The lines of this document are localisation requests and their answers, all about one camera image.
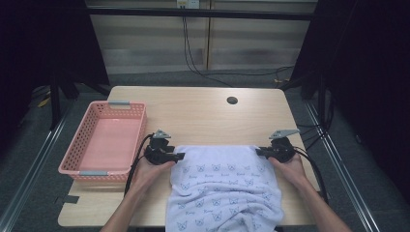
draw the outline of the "white towel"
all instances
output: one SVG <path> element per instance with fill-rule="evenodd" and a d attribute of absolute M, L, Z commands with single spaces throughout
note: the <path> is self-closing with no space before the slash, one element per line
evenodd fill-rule
<path fill-rule="evenodd" d="M 256 146 L 179 146 L 166 231 L 274 231 L 283 218 L 273 166 Z"/>

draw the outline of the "floor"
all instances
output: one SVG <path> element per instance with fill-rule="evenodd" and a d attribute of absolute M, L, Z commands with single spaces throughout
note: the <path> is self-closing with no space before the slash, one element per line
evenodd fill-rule
<path fill-rule="evenodd" d="M 269 71 L 244 71 L 245 73 Z M 276 88 L 278 76 L 218 74 L 207 77 L 192 72 L 158 72 L 141 74 L 117 74 L 110 77 L 111 87 L 116 85 L 150 86 L 209 86 L 224 87 L 227 84 L 239 88 Z M 13 143 L 0 163 L 0 229 L 2 231 L 99 231 L 100 228 L 63 228 L 58 224 L 62 201 L 70 189 L 72 180 L 60 175 L 58 165 L 67 151 L 73 134 L 88 103 L 106 100 L 83 85 L 77 85 L 79 97 L 72 101 L 62 97 L 64 123 L 50 131 L 50 103 L 38 107 L 42 97 L 32 99 L 30 110 L 23 119 Z M 315 122 L 314 107 L 317 97 L 304 101 L 300 89 L 285 92 L 295 121 L 309 155 L 316 161 L 324 177 L 330 195 L 331 207 L 354 231 L 410 231 L 410 207 L 400 193 L 372 159 L 370 151 L 357 140 L 354 129 L 335 108 L 335 117 L 329 130 L 338 159 L 332 159 L 329 147 L 312 127 Z M 56 136 L 55 143 L 46 141 Z M 338 166 L 345 167 L 343 174 Z M 285 227 L 284 231 L 317 231 L 315 226 Z"/>

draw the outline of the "person's hand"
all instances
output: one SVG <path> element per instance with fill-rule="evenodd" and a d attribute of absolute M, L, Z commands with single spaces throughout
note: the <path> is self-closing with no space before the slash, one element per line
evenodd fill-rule
<path fill-rule="evenodd" d="M 145 189 L 148 188 L 162 172 L 168 170 L 174 164 L 174 161 L 169 161 L 161 165 L 154 165 L 145 159 L 145 157 L 141 158 L 132 177 L 132 186 L 142 185 Z"/>
<path fill-rule="evenodd" d="M 286 163 L 281 163 L 275 158 L 269 158 L 269 162 L 274 168 L 280 170 L 288 182 L 296 187 L 307 179 L 304 167 L 302 166 L 302 159 L 299 154 L 295 154 L 295 156 Z"/>

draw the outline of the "black curtain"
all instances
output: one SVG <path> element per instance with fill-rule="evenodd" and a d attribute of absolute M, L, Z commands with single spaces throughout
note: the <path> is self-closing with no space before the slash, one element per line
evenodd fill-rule
<path fill-rule="evenodd" d="M 292 79 L 310 98 L 320 76 L 378 165 L 410 203 L 410 4 L 319 0 Z"/>
<path fill-rule="evenodd" d="M 58 73 L 64 82 L 109 84 L 90 16 L 53 8 L 85 8 L 83 0 L 2 1 L 0 8 L 1 144 L 7 145 L 34 88 Z"/>

